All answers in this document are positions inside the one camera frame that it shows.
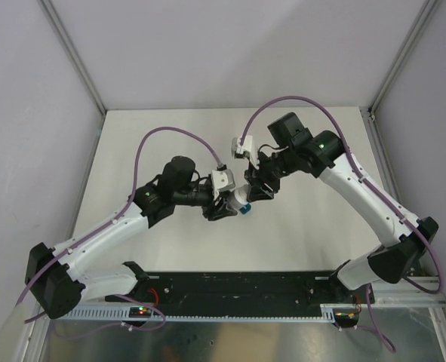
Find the white bottle cap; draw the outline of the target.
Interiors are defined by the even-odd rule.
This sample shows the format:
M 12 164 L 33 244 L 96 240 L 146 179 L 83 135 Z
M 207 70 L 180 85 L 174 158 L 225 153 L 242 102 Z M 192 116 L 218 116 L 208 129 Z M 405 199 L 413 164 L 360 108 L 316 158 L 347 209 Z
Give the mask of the white bottle cap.
M 248 203 L 248 191 L 244 188 L 238 188 L 234 191 L 235 200 L 241 204 L 246 205 Z

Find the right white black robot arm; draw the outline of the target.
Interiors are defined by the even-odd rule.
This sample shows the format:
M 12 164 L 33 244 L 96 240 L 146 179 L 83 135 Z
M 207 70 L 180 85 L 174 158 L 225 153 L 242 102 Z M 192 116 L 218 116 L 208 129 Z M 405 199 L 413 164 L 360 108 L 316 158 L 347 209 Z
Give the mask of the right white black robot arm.
M 272 200 L 282 178 L 297 171 L 308 173 L 340 194 L 380 242 L 379 247 L 333 272 L 331 296 L 348 302 L 365 284 L 378 280 L 397 284 L 405 278 L 435 237 L 437 222 L 430 216 L 419 218 L 375 185 L 335 133 L 324 130 L 314 136 L 293 112 L 268 129 L 278 146 L 271 155 L 258 151 L 250 136 L 232 141 L 233 156 L 249 160 L 245 171 L 248 201 Z

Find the white pill bottle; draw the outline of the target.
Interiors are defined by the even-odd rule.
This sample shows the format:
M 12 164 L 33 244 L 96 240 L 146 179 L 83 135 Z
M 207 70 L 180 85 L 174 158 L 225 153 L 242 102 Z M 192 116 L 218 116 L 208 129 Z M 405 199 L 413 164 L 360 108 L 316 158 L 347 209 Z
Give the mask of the white pill bottle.
M 251 204 L 248 201 L 248 188 L 242 186 L 231 191 L 229 195 L 229 205 L 241 214 L 248 213 L 251 210 Z

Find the blue pill box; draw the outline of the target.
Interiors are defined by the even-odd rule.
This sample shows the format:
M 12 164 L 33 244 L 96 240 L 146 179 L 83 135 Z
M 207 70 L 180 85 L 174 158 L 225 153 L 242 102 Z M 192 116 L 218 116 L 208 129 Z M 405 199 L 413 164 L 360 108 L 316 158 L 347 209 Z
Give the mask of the blue pill box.
M 239 213 L 241 215 L 245 215 L 245 214 L 249 213 L 250 211 L 251 211 L 251 205 L 250 204 L 246 204 L 245 206 L 243 206 L 243 207 L 241 207 L 239 209 Z

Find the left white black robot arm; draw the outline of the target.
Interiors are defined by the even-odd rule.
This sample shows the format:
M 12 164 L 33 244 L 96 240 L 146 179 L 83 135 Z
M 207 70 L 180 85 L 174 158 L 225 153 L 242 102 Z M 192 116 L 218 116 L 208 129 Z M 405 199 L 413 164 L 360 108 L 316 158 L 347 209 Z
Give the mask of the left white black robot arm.
M 177 206 L 200 207 L 209 221 L 236 215 L 229 204 L 234 187 L 234 176 L 226 166 L 199 177 L 192 159 L 176 156 L 94 230 L 52 248 L 43 243 L 33 247 L 25 283 L 51 319 L 92 299 L 144 302 L 151 285 L 136 262 L 123 262 L 108 271 L 90 271 L 90 266 L 104 253 L 171 216 Z

